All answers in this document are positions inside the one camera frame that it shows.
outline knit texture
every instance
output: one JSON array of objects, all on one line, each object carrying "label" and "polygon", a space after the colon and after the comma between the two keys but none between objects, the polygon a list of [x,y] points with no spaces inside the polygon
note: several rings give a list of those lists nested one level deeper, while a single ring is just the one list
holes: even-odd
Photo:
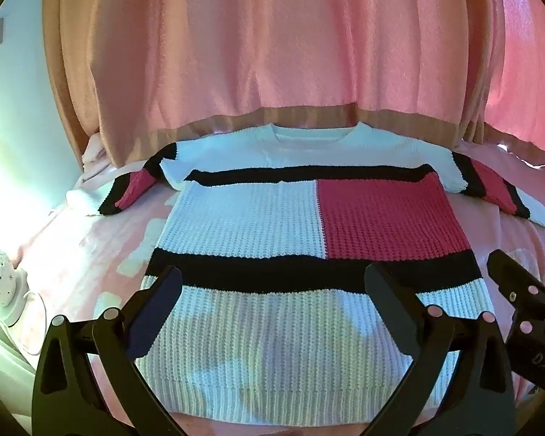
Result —
[{"label": "knit texture", "polygon": [[[373,261],[450,315],[492,311],[445,192],[545,225],[543,205],[482,164],[361,124],[178,142],[144,170],[182,192],[142,288],[167,266],[184,287],[137,366],[168,411],[231,423],[375,417],[411,360],[364,293]],[[117,213],[151,183],[117,178],[99,211]],[[452,354],[428,406],[455,363]]]}]

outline color block sweater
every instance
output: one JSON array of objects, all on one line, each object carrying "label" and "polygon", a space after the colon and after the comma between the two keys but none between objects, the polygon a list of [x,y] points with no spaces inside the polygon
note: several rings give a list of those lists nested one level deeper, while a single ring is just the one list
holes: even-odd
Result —
[{"label": "color block sweater", "polygon": [[373,261],[450,315],[492,311],[445,191],[545,226],[545,207],[483,164],[365,124],[170,144],[89,201],[119,213],[164,180],[181,193],[142,288],[168,265],[185,286],[137,365],[168,411],[232,423],[373,419],[411,363],[364,293]]}]

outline pink bedsheet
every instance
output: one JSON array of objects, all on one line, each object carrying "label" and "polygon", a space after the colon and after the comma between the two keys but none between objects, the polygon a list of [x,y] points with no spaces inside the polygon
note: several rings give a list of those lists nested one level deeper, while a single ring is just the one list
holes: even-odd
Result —
[{"label": "pink bedsheet", "polygon": [[[497,146],[463,144],[458,150],[489,165],[545,205],[545,170],[532,169]],[[93,181],[102,180],[95,177]],[[176,197],[177,193],[170,188],[156,186],[127,211],[112,217],[83,217],[66,205],[56,210],[42,231],[21,250],[21,267],[28,272],[30,289],[44,299],[48,320],[60,313],[71,321],[90,320],[109,306],[125,304],[140,288],[147,260]],[[501,248],[545,282],[545,229],[500,213],[498,207],[478,199],[454,194],[448,197],[487,279],[501,330],[506,333],[512,308],[486,275],[488,254]],[[11,334],[27,348],[37,349],[44,335],[43,326],[42,305],[29,298]],[[36,367],[38,358],[25,356]],[[128,421],[98,358],[93,360],[93,368],[114,416]],[[528,385],[518,377],[515,383],[520,397]],[[174,417],[190,436],[254,436],[282,429],[206,421],[186,415]],[[341,436],[357,436],[365,426],[303,428],[303,434],[328,436],[338,432]]]}]

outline white wall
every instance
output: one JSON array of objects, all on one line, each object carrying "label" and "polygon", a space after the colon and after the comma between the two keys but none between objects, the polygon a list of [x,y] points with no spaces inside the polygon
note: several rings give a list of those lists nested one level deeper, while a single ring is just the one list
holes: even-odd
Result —
[{"label": "white wall", "polygon": [[81,175],[49,83],[41,6],[42,0],[5,0],[0,7],[0,246],[7,250]]}]

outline sweater's left sleeve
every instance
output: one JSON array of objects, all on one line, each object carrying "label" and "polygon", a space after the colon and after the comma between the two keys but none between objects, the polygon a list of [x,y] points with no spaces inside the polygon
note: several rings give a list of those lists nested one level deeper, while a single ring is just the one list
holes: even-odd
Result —
[{"label": "sweater's left sleeve", "polygon": [[67,202],[85,215],[112,215],[133,205],[138,198],[165,176],[160,163],[163,159],[175,160],[177,143],[172,143],[149,158],[137,171],[122,174],[95,190],[77,189],[67,192]]},{"label": "sweater's left sleeve", "polygon": [[466,184],[462,194],[494,203],[505,213],[545,227],[545,206],[541,202],[478,160],[457,152],[452,153],[452,158]]}]

